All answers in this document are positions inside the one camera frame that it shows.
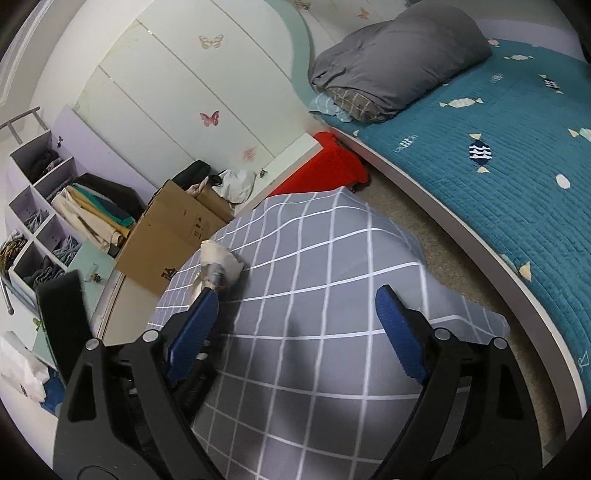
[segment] carpet floor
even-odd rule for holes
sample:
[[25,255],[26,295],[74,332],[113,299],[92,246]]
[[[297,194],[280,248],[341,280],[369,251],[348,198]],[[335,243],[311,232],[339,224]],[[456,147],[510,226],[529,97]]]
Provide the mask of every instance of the carpet floor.
[[394,183],[375,168],[368,168],[371,184],[357,195],[419,238],[427,266],[439,282],[504,315],[509,322],[509,344],[532,398],[546,463],[564,442],[564,426],[548,374],[528,336],[492,284],[458,244]]

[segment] white bed frame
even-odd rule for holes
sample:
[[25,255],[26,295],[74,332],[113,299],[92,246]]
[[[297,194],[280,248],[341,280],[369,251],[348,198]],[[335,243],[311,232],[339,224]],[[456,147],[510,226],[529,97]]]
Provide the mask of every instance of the white bed frame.
[[487,276],[537,350],[556,392],[569,438],[587,412],[583,383],[562,335],[530,289],[472,228],[409,175],[356,138],[328,125],[327,129],[417,202]]

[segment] teal quilt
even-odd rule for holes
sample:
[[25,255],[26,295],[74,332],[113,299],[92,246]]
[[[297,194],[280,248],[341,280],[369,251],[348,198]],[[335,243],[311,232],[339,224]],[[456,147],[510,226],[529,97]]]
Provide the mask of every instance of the teal quilt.
[[591,66],[490,43],[491,58],[388,122],[323,119],[407,172],[521,276],[591,403]]

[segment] gray checkered bedsheet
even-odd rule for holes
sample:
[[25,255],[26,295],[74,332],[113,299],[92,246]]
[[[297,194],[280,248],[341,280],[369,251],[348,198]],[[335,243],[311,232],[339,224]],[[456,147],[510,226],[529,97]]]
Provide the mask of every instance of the gray checkered bedsheet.
[[[221,299],[230,318],[218,381],[193,431],[229,480],[366,480],[420,393],[375,314],[389,284],[459,338],[508,336],[505,319],[441,286],[418,239],[346,189],[268,198],[214,237],[245,262]],[[189,308],[200,252],[173,278],[148,324]],[[460,389],[439,453],[463,413]]]

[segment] light green headboard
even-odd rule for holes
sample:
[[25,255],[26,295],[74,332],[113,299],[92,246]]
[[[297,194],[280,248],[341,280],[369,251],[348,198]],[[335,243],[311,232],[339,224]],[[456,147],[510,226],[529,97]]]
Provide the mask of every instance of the light green headboard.
[[311,45],[308,26],[294,4],[289,0],[266,0],[279,16],[290,32],[293,45],[294,59],[291,68],[291,82],[294,90],[304,105],[309,105],[316,93],[308,81],[310,67]]

